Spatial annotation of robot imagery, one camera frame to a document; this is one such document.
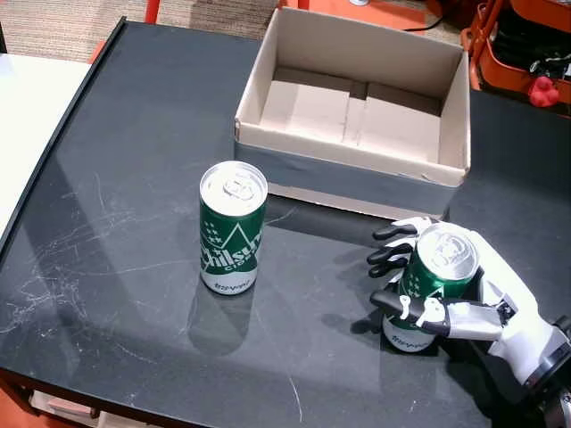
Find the carpet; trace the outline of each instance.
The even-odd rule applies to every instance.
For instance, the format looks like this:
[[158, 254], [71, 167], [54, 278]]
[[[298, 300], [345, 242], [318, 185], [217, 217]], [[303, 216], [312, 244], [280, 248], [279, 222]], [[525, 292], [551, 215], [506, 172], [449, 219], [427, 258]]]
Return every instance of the carpet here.
[[[373, 0], [424, 9], [413, 0]], [[158, 23], [262, 38], [277, 0], [161, 0]], [[0, 0], [0, 22], [10, 54], [86, 62], [122, 15], [142, 21], [145, 0]], [[428, 14], [426, 22], [436, 18]], [[457, 44], [445, 24], [426, 36]]]

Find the dark gray table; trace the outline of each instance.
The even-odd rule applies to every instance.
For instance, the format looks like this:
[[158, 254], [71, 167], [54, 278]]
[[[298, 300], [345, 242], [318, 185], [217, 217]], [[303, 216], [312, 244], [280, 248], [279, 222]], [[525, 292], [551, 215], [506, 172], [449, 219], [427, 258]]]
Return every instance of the dark gray table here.
[[[232, 158], [258, 46], [120, 26], [4, 237], [0, 375], [161, 424], [489, 426], [478, 366], [381, 346], [363, 260], [383, 220], [272, 197], [256, 286], [200, 284], [198, 182]], [[569, 311], [568, 122], [479, 93], [472, 112], [451, 220]]]

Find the cardboard box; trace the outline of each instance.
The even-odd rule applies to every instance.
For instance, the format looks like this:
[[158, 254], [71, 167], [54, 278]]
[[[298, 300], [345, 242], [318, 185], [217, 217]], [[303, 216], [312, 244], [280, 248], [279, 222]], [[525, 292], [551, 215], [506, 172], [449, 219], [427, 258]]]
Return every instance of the cardboard box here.
[[441, 217], [470, 167], [460, 46], [275, 11], [236, 113], [236, 157], [271, 193], [387, 218]]

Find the green can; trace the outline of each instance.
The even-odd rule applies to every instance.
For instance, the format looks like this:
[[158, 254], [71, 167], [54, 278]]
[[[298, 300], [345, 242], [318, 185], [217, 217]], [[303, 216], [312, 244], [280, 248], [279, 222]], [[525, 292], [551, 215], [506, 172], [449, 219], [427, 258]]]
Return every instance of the green can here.
[[221, 294], [238, 294], [258, 273], [268, 182], [254, 166], [229, 160], [200, 182], [201, 277]]
[[[476, 247], [466, 229], [436, 223], [418, 238], [410, 262], [399, 281], [400, 295], [459, 298], [479, 266]], [[398, 349], [418, 352], [434, 341], [434, 335], [398, 317], [383, 319], [387, 339]]]

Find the pull tab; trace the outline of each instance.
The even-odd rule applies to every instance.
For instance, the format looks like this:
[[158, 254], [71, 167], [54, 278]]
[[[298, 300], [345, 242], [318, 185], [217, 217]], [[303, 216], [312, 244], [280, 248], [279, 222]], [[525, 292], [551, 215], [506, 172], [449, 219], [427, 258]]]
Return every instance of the pull tab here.
[[242, 201], [250, 201], [253, 197], [252, 188], [237, 178], [230, 178], [223, 186], [224, 192]]

